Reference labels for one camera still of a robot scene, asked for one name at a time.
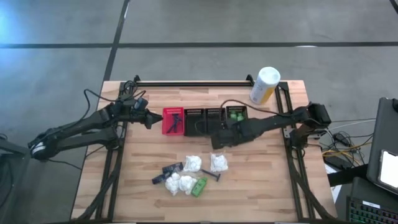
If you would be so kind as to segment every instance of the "wooden table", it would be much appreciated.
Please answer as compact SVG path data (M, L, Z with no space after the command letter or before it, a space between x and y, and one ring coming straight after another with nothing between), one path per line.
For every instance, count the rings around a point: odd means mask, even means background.
M308 104L304 82L288 81L293 107ZM104 82L101 96L116 98L120 82ZM148 108L162 114L165 107L219 107L224 100L236 99L252 104L250 87L150 87ZM98 108L108 102L100 100ZM275 96L262 105L277 111ZM249 117L265 118L271 114L248 108ZM219 182L211 177L199 198L179 192L176 196L164 184L152 185L151 179L161 168L185 162L185 156L201 157L202 168L210 169L208 138L162 135L162 123L151 130L141 124L129 124L118 186L115 222L272 222L296 221L292 188L281 130L264 133L254 142L224 148L229 169ZM98 146L90 146L88 153ZM72 218L78 217L98 193L103 175L106 150L92 154L84 163ZM317 147L306 148L304 157L310 188L319 202L336 216L322 155ZM303 208L304 197L301 194ZM106 216L109 200L105 201Z

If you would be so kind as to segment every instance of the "red basket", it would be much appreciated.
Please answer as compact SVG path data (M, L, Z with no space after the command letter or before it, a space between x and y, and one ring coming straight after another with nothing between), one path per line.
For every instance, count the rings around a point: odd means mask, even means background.
M169 133L167 131L174 124L173 114L178 114L178 117L182 121L177 123L177 132L173 130ZM183 135L184 134L184 108L163 108L163 122L162 122L162 134L164 135Z

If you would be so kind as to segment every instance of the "green object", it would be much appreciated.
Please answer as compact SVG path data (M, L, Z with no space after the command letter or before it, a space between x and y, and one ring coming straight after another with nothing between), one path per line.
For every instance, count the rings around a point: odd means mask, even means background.
M234 112L232 112L229 117L231 117L232 119L237 119L236 113L234 113Z
M236 118L238 121L244 120L244 116L242 113L238 113L238 117Z
M201 193L203 192L203 189L205 188L207 184L207 177L203 177L198 180L198 182L193 186L191 194L195 197L199 197Z

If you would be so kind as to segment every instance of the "yellow label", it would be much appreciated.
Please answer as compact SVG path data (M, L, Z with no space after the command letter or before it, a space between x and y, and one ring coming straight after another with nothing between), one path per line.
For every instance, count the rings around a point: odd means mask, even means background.
M265 103L269 99L269 97L274 92L275 87L276 86L267 89L267 91L264 93L264 96L262 96L262 99L261 99L261 102L260 102L261 104Z

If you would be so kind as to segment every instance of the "black basket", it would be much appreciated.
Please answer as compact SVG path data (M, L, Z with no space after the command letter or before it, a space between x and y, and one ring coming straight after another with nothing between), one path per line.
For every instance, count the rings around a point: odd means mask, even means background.
M205 109L185 109L185 136L203 136L206 134Z
M221 123L225 121L225 108L207 108L205 109L207 130L206 133L211 135L221 129Z
M248 119L248 108L246 106L227 106L226 107L226 117L230 118L231 113L235 114L242 113L244 119Z

